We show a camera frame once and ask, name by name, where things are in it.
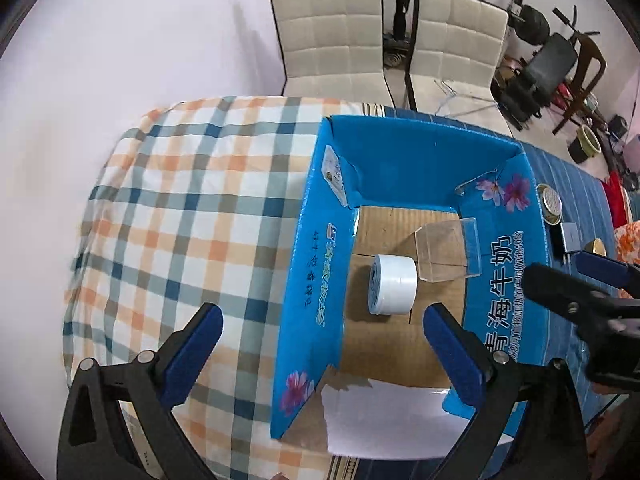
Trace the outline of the black exercise machine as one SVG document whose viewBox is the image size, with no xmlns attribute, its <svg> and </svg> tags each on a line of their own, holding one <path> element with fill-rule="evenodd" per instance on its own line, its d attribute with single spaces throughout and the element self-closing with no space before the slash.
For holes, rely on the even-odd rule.
<svg viewBox="0 0 640 480">
<path fill-rule="evenodd" d="M 567 26 L 572 35 L 581 32 L 577 28 L 578 11 L 566 16 L 559 9 L 553 14 Z M 579 46 L 570 45 L 568 38 L 550 32 L 548 20 L 544 14 L 525 3 L 525 0 L 511 0 L 508 5 L 508 27 L 521 39 L 537 48 L 528 61 L 521 59 L 520 64 L 512 70 L 512 75 L 503 82 L 491 84 L 491 92 L 497 98 L 498 109 L 506 119 L 518 130 L 533 117 L 539 118 L 541 110 L 552 104 L 566 109 L 563 98 L 569 98 L 565 84 L 568 84 L 575 73 Z M 589 66 L 586 81 L 596 73 L 598 64 Z"/>
</svg>

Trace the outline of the clear acrylic box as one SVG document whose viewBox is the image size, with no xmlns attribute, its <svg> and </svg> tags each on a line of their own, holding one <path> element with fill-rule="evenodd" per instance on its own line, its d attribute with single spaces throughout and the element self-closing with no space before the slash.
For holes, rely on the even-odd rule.
<svg viewBox="0 0 640 480">
<path fill-rule="evenodd" d="M 482 274 L 475 218 L 427 223 L 413 233 L 416 270 L 421 281 L 442 283 Z"/>
</svg>

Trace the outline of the blue milk carton box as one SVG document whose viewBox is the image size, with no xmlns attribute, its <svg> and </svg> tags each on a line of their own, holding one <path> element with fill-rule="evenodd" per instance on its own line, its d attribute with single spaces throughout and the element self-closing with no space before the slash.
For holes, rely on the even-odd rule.
<svg viewBox="0 0 640 480">
<path fill-rule="evenodd" d="M 521 144 L 442 118 L 320 125 L 281 309 L 270 434 L 311 451 L 429 458 L 450 450 L 483 381 L 435 352 L 443 304 L 483 349 L 547 362 L 549 315 L 522 274 L 546 262 Z"/>
</svg>

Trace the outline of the silver tin with strainer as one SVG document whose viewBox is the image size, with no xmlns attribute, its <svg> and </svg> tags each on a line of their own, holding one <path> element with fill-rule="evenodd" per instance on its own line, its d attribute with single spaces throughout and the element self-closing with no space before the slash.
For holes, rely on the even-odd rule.
<svg viewBox="0 0 640 480">
<path fill-rule="evenodd" d="M 557 226 L 562 221 L 562 200 L 550 185 L 539 183 L 536 187 L 542 216 L 548 226 Z"/>
</svg>

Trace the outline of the brown wooden chair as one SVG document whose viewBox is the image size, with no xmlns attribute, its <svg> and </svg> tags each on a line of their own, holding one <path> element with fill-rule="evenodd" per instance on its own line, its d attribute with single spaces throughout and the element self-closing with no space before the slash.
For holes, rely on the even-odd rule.
<svg viewBox="0 0 640 480">
<path fill-rule="evenodd" d="M 570 37 L 570 45 L 575 47 L 578 44 L 579 46 L 577 66 L 572 80 L 565 84 L 570 97 L 568 99 L 563 98 L 566 109 L 560 122 L 553 128 L 553 134 L 558 134 L 568 122 L 576 122 L 575 115 L 585 119 L 586 122 L 593 119 L 597 122 L 601 121 L 601 117 L 597 113 L 597 107 L 592 110 L 588 106 L 588 98 L 606 70 L 605 58 L 598 45 L 591 39 L 592 36 L 596 35 L 596 32 L 574 32 Z M 598 64 L 598 69 L 590 81 L 586 81 L 589 66 L 593 62 Z"/>
</svg>

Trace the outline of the plaid checked cloth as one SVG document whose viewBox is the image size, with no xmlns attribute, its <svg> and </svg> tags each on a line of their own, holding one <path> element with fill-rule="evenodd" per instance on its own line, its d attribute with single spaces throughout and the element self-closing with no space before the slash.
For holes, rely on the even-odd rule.
<svg viewBox="0 0 640 480">
<path fill-rule="evenodd" d="M 317 133 L 383 107 L 222 96 L 151 110 L 91 191 L 65 295 L 63 362 L 131 361 L 206 302 L 224 333 L 178 420 L 221 479 L 323 479 L 328 456 L 270 437 L 280 309 Z"/>
</svg>

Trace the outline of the right white padded chair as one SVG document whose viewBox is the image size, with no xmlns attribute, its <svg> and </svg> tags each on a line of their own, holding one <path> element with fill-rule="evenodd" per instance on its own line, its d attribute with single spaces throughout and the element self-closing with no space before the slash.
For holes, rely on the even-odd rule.
<svg viewBox="0 0 640 480">
<path fill-rule="evenodd" d="M 416 0 L 406 68 L 410 107 L 433 115 L 445 96 L 436 79 L 486 88 L 492 96 L 491 83 L 502 59 L 507 28 L 506 10 L 484 0 Z M 449 119 L 503 136 L 511 134 L 498 107 Z"/>
</svg>

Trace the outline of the green round pot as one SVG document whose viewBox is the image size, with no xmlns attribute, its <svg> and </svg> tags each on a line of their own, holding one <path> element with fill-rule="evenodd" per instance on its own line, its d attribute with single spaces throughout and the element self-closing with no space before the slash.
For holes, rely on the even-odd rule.
<svg viewBox="0 0 640 480">
<path fill-rule="evenodd" d="M 598 136 L 586 125 L 576 130 L 576 138 L 568 146 L 570 158 L 577 165 L 602 153 Z"/>
</svg>

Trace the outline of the white tape roll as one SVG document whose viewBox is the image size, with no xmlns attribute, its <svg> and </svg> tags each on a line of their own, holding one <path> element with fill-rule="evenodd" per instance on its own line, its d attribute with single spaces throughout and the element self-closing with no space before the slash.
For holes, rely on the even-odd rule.
<svg viewBox="0 0 640 480">
<path fill-rule="evenodd" d="M 413 258 L 376 255 L 369 276 L 368 310 L 373 315 L 409 314 L 418 289 Z"/>
</svg>

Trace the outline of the orange white floral cloth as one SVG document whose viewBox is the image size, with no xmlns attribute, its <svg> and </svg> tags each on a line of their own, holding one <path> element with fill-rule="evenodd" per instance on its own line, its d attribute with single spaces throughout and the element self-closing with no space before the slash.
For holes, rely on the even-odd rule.
<svg viewBox="0 0 640 480">
<path fill-rule="evenodd" d="M 616 258 L 628 264 L 640 264 L 640 222 L 620 226 L 614 231 Z"/>
</svg>

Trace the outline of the left white padded chair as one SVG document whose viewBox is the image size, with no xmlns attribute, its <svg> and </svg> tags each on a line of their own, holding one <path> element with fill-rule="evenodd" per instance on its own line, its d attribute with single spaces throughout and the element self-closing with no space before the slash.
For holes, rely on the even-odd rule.
<svg viewBox="0 0 640 480">
<path fill-rule="evenodd" d="M 383 0 L 270 0 L 282 94 L 394 104 L 384 75 Z"/>
</svg>

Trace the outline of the grey power adapter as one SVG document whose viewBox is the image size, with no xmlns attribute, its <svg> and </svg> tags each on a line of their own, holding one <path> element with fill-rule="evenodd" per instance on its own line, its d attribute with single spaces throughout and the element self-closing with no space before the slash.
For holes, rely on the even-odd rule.
<svg viewBox="0 0 640 480">
<path fill-rule="evenodd" d="M 582 250 L 582 239 L 576 222 L 561 222 L 558 225 L 562 258 Z"/>
</svg>

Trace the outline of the gold round tin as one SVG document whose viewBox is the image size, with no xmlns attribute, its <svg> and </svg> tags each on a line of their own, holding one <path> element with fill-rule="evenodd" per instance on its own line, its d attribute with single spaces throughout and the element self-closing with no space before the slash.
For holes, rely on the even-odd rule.
<svg viewBox="0 0 640 480">
<path fill-rule="evenodd" d="M 608 255 L 604 243 L 602 242 L 602 240 L 600 240 L 600 238 L 596 238 L 595 240 L 589 242 L 585 246 L 585 251 L 602 257 L 606 257 Z"/>
</svg>

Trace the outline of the white padded chair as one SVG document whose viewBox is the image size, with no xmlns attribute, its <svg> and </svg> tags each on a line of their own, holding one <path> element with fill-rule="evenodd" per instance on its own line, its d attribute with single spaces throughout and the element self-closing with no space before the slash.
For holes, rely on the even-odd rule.
<svg viewBox="0 0 640 480">
<path fill-rule="evenodd" d="M 410 107 L 433 115 L 445 96 L 436 79 L 486 88 L 492 96 L 491 83 L 502 59 L 507 28 L 506 10 L 484 0 L 416 0 L 406 68 Z M 511 134 L 498 107 L 449 119 L 503 136 Z"/>
<path fill-rule="evenodd" d="M 270 0 L 282 94 L 394 104 L 384 75 L 383 0 Z"/>
</svg>

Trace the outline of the blue striped cloth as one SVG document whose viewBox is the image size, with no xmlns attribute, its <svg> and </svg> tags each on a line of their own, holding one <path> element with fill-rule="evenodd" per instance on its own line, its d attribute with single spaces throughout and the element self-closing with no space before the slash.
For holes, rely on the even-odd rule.
<svg viewBox="0 0 640 480">
<path fill-rule="evenodd" d="M 596 237 L 603 240 L 610 255 L 615 254 L 614 228 L 608 201 L 600 180 L 591 177 L 571 162 L 560 159 L 528 141 L 522 143 L 539 183 L 551 185 L 560 194 L 563 219 L 575 222 L 584 243 Z M 595 393 L 585 376 L 587 346 L 575 334 L 569 322 L 551 313 L 546 341 L 547 359 L 564 359 L 577 387 L 582 417 L 590 425 L 610 400 L 606 393 Z M 431 474 L 437 460 L 366 460 L 365 458 L 334 458 L 331 479 L 422 479 Z"/>
</svg>

